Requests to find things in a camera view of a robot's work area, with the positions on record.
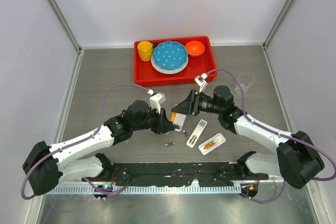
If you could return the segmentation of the slim white remote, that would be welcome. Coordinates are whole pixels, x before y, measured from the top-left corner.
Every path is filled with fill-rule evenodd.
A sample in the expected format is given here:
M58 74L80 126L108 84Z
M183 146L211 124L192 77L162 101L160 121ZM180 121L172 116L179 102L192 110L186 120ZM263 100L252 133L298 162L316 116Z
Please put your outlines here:
M207 121L201 119L197 126L195 127L194 131L192 132L192 134L190 135L190 137L188 138L187 142L186 142L186 146L193 148L197 142L197 140L199 139L199 137L202 135L205 127L207 126Z

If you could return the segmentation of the yellow handle screwdriver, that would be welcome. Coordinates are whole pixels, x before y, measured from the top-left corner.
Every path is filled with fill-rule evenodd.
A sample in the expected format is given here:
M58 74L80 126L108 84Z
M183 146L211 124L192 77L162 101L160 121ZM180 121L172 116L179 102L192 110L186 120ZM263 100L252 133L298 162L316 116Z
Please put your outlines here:
M171 122L174 122L175 117L176 117L176 112L172 112L170 121L171 121Z

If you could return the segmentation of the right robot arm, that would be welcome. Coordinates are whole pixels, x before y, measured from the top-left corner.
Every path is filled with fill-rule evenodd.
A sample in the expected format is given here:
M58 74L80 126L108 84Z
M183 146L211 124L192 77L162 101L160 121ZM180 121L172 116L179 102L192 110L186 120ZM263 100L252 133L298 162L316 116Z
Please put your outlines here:
M227 86L217 86L213 96L191 90L171 111L193 116L200 112L216 114L224 129L250 138L272 151L271 155L246 154L244 162L237 166L242 179L250 179L257 173L268 174L282 177L291 187L301 189L324 169L324 162L306 133L284 132L244 115L234 104L234 96Z

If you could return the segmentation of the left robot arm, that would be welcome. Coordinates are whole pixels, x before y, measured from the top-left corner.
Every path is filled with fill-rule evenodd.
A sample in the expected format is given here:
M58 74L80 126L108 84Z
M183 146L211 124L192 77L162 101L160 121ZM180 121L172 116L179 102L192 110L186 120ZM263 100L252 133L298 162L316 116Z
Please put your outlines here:
M164 134L174 129L165 109L153 109L145 101L137 100L121 114L79 137L53 145L38 142L23 163L26 176L21 188L22 198L29 198L25 195L27 184L34 196L43 195L65 177L69 164L91 152L128 140L135 131L151 130L155 134Z

